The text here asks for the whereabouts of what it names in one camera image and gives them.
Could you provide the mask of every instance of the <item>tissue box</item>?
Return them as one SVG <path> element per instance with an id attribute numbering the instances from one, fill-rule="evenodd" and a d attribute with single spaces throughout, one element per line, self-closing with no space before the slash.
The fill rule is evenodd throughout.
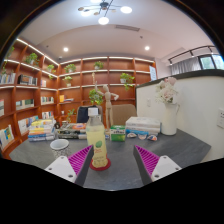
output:
<path id="1" fill-rule="evenodd" d="M 110 127 L 110 140 L 124 142 L 125 141 L 125 125 L 112 125 Z"/>

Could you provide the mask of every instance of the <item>white table sign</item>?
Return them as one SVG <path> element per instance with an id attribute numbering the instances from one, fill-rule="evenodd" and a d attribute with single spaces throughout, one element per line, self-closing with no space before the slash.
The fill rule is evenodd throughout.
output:
<path id="1" fill-rule="evenodd" d="M 156 80 L 156 69 L 152 66 L 149 66 L 151 81 Z"/>

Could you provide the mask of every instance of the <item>gray table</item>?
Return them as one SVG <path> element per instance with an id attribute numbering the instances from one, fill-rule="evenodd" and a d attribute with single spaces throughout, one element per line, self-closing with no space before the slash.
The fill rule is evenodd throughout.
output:
<path id="1" fill-rule="evenodd" d="M 26 140 L 10 153 L 10 157 L 13 161 L 45 169 L 55 160 L 50 143 L 51 141 Z M 69 140 L 69 145 L 74 153 L 85 148 L 87 140 L 72 139 Z M 141 176 L 133 156 L 134 145 L 143 147 L 158 156 L 167 155 L 181 168 L 200 163 L 211 148 L 210 145 L 181 130 L 177 130 L 176 135 L 173 136 L 159 134 L 156 142 L 126 138 L 125 142 L 106 140 L 106 145 L 111 166 L 104 171 L 94 171 L 89 168 L 84 188 L 124 190 L 142 187 Z"/>

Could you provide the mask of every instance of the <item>cabinet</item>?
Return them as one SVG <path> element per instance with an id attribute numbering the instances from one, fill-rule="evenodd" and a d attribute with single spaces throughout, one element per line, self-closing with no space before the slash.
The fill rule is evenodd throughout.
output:
<path id="1" fill-rule="evenodd" d="M 42 118 L 43 112 L 53 111 L 54 118 L 61 123 L 66 120 L 69 110 L 75 109 L 75 112 L 77 112 L 79 106 L 91 105 L 89 91 L 94 88 L 93 72 L 100 91 L 104 92 L 103 85 L 107 84 L 111 93 L 119 95 L 118 100 L 111 99 L 112 105 L 135 105 L 135 86 L 149 82 L 149 66 L 156 68 L 155 62 L 150 60 L 110 56 L 74 59 L 58 64 L 23 40 L 17 39 L 13 46 L 15 49 L 11 56 L 6 59 L 5 68 L 7 74 L 12 71 L 16 73 L 15 81 L 13 84 L 0 84 L 0 100 L 4 99 L 5 102 L 4 115 L 0 117 L 0 129 L 11 124 L 15 137 L 2 151 L 3 157 L 6 159 L 10 159 L 9 153 L 27 139 L 28 132 L 20 133 L 19 120 L 36 115 Z M 31 53 L 36 53 L 38 56 L 39 63 L 37 66 L 28 65 L 25 62 L 26 57 Z M 96 61 L 104 63 L 103 68 L 98 71 L 94 68 Z M 48 65 L 51 64 L 54 65 L 54 73 L 50 73 L 47 69 Z M 74 64 L 76 70 L 66 73 L 65 67 L 68 64 Z M 135 77 L 134 87 L 131 87 L 128 91 L 120 83 L 120 75 L 123 72 Z M 37 78 L 37 85 L 18 84 L 18 78 L 21 74 Z M 72 77 L 70 87 L 67 87 L 63 80 L 67 75 Z M 60 102 L 60 95 L 66 95 L 67 98 L 74 98 L 74 100 L 72 102 Z M 53 97 L 54 103 L 43 104 L 41 97 Z M 16 102 L 26 99 L 34 99 L 34 107 L 16 110 Z M 104 124 L 106 124 L 105 102 L 101 106 L 104 112 Z M 72 115 L 71 121 L 76 122 L 76 118 L 77 115 Z"/>

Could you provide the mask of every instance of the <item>figurine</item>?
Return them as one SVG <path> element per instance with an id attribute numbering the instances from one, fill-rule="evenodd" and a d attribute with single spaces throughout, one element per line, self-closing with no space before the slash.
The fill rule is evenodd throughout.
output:
<path id="1" fill-rule="evenodd" d="M 97 81 L 95 82 L 95 90 L 97 93 L 99 93 L 102 96 L 105 96 L 106 99 L 106 125 L 107 125 L 107 133 L 110 129 L 110 118 L 111 118 L 111 96 L 114 96 L 114 100 L 117 100 L 119 98 L 119 95 L 115 93 L 110 93 L 109 88 L 107 85 L 103 85 L 103 89 L 106 91 L 105 93 L 100 92 L 97 90 Z"/>

